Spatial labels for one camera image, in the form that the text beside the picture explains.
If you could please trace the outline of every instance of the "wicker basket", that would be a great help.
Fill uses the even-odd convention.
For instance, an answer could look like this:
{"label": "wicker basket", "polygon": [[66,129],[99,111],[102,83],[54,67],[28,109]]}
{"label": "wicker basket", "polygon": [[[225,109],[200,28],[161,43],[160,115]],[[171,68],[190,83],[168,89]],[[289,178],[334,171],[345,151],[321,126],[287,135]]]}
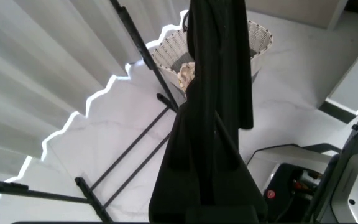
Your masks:
{"label": "wicker basket", "polygon": [[[248,21],[249,45],[251,51],[252,80],[262,67],[264,53],[272,46],[273,35],[264,27]],[[163,76],[181,89],[178,73],[183,63],[194,62],[190,57],[186,43],[187,32],[180,29],[166,38],[157,47],[152,57]]]}

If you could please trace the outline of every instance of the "white curtain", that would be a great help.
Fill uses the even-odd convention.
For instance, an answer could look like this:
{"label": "white curtain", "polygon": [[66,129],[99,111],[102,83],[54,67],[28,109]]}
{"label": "white curtain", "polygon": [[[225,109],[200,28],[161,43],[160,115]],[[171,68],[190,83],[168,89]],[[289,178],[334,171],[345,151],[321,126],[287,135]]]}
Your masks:
{"label": "white curtain", "polygon": [[[178,24],[189,1],[120,0],[147,43]],[[0,180],[125,64],[141,59],[108,0],[0,0]]]}

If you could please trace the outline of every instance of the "red button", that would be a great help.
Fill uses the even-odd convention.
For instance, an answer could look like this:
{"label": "red button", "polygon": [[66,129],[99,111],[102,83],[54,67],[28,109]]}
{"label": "red button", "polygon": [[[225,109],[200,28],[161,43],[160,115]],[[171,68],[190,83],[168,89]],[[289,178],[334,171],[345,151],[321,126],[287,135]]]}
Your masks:
{"label": "red button", "polygon": [[274,190],[268,190],[266,195],[267,198],[273,199],[276,196],[276,193],[274,192]]}

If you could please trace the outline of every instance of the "hanging clothes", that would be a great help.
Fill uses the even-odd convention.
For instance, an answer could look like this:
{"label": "hanging clothes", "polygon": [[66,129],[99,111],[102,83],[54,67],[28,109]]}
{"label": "hanging clothes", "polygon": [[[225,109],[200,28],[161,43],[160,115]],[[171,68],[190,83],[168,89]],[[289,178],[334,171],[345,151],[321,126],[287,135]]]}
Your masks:
{"label": "hanging clothes", "polygon": [[245,2],[191,1],[187,32],[195,77],[177,111],[149,219],[197,222],[224,211],[223,221],[263,220],[266,203],[238,153],[238,129],[253,126]]}

